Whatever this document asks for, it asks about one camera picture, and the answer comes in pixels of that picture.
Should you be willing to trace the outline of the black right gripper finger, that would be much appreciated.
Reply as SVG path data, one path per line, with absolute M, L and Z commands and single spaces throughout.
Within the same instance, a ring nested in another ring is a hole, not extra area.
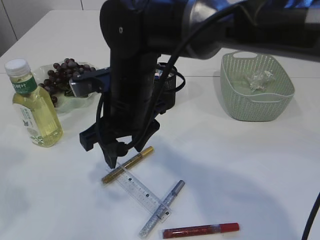
M 111 169 L 114 169 L 117 164 L 118 144 L 118 142 L 101 144 L 101 150 L 103 152 L 104 160 Z

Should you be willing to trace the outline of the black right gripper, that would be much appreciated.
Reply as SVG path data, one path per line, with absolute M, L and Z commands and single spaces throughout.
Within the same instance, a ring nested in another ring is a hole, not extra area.
M 95 143 L 118 142 L 117 150 L 141 152 L 159 130 L 154 77 L 158 58 L 182 41 L 186 0 L 108 0 L 100 9 L 102 35 L 110 49 L 110 88 L 101 93 L 103 117 L 80 133 Z

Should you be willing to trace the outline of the black blue right robot arm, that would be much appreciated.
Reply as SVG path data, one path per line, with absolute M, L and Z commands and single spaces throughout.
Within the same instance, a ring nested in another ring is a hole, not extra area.
M 107 0 L 99 24 L 110 65 L 70 85 L 75 96 L 100 94 L 95 123 L 79 140 L 86 151 L 98 144 L 110 168 L 159 130 L 156 116 L 180 90 L 170 77 L 179 57 L 207 60 L 230 48 L 320 59 L 317 0 Z

